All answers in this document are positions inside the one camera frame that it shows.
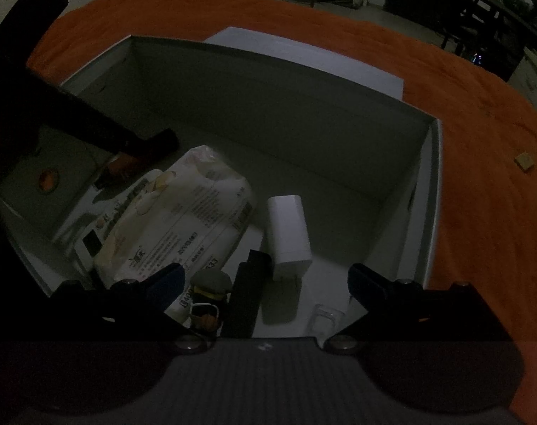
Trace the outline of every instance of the box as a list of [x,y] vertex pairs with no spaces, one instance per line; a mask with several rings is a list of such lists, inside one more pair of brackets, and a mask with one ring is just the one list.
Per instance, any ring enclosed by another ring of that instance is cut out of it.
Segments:
[[[232,277],[248,251],[262,247],[267,199],[301,196],[313,262],[297,288],[267,285],[255,336],[304,335],[316,305],[345,315],[342,326],[360,317],[364,309],[347,289],[355,262],[427,285],[442,164],[434,117],[301,59],[139,36],[109,48],[63,87],[140,137],[171,127],[181,149],[159,169],[206,144],[247,177],[258,209],[225,264]],[[0,217],[49,295],[65,279],[91,285],[74,243],[114,193],[91,185],[110,154],[49,128],[40,146],[0,187]],[[38,177],[48,168],[59,184],[43,194]]]

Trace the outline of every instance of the metal bolt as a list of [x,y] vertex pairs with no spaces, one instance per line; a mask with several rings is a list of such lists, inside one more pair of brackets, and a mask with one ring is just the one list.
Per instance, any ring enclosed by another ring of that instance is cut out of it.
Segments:
[[334,335],[327,343],[337,351],[353,350],[357,347],[357,340],[345,334]]
[[196,335],[186,334],[174,340],[174,345],[182,351],[191,352],[201,348],[203,339]]

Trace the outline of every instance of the plastic bag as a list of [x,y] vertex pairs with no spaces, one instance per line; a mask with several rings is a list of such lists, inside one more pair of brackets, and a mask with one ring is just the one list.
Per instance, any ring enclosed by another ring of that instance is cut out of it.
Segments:
[[95,256],[96,270],[111,287],[128,278],[142,281],[180,263],[184,292],[165,313],[183,323],[191,277],[202,268],[223,266],[254,207],[245,177],[211,148],[195,147],[133,199]]

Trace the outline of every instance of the bed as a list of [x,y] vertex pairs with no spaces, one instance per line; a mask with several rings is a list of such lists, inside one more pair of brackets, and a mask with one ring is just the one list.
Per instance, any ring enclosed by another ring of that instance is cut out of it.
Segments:
[[[403,100],[442,119],[442,215],[430,288],[472,282],[517,341],[511,410],[537,424],[537,112],[501,79],[369,22],[277,0],[96,0],[58,19],[29,67],[60,83],[129,34],[203,41],[226,27],[284,36],[404,79]],[[514,158],[528,152],[523,173]]]

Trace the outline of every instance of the round hole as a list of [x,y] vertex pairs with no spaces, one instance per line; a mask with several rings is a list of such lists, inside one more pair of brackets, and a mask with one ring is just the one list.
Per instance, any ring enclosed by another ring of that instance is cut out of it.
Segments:
[[47,169],[38,177],[38,189],[41,193],[47,195],[52,193],[58,187],[60,182],[60,174],[55,169]]

